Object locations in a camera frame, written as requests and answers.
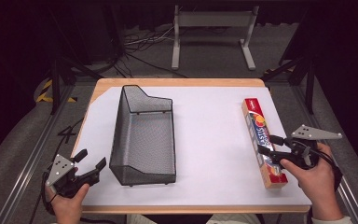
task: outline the cling film box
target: cling film box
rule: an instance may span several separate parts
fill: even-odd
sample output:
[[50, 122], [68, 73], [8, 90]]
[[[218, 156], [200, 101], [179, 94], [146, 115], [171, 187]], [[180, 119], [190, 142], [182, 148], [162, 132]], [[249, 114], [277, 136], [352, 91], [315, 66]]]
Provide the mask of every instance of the cling film box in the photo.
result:
[[255, 155], [257, 158], [260, 172], [263, 177], [266, 189], [279, 189], [287, 184], [286, 175], [282, 173], [279, 165], [273, 164], [268, 156], [259, 154], [257, 145], [275, 150], [269, 141], [269, 128], [264, 119], [263, 111], [257, 98], [247, 98], [243, 100], [242, 112], [249, 129]]

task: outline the sleeve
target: sleeve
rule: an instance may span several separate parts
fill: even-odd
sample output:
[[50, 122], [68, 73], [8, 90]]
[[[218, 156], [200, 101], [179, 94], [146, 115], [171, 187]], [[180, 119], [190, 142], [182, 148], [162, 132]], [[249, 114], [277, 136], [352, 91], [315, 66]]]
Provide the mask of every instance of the sleeve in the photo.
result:
[[344, 217], [337, 221], [321, 221], [315, 218], [312, 218], [313, 224], [352, 224], [350, 217]]

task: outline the wire mesh basket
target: wire mesh basket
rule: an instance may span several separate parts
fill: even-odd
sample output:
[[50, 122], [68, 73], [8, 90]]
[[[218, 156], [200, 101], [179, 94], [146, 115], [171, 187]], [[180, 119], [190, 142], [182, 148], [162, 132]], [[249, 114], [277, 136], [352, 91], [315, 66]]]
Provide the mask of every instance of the wire mesh basket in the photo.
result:
[[175, 182], [171, 99], [123, 86], [109, 167], [122, 186]]

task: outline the person's left hand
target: person's left hand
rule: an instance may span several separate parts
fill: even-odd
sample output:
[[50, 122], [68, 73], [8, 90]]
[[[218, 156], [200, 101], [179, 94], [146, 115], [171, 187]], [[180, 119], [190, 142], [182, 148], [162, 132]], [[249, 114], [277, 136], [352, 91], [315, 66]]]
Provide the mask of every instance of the person's left hand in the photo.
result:
[[[77, 224], [80, 221], [83, 211], [82, 202], [89, 191], [90, 185], [84, 184], [72, 199], [64, 198], [60, 195], [55, 196], [51, 205], [59, 224]], [[54, 197], [54, 192], [49, 187], [45, 187], [46, 194], [51, 200]]]

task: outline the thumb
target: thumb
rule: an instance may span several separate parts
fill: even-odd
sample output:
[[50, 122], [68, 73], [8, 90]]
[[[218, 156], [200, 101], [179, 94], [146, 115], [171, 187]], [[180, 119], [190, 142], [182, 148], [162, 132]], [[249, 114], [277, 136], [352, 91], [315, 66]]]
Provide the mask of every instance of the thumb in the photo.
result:
[[294, 163], [290, 162], [289, 160], [282, 159], [280, 161], [281, 165], [290, 172], [295, 178], [299, 179], [303, 176], [304, 170], [296, 166]]
[[87, 192], [89, 192], [89, 188], [89, 184], [84, 184], [75, 195], [74, 200], [78, 203], [82, 203], [83, 199], [86, 197]]

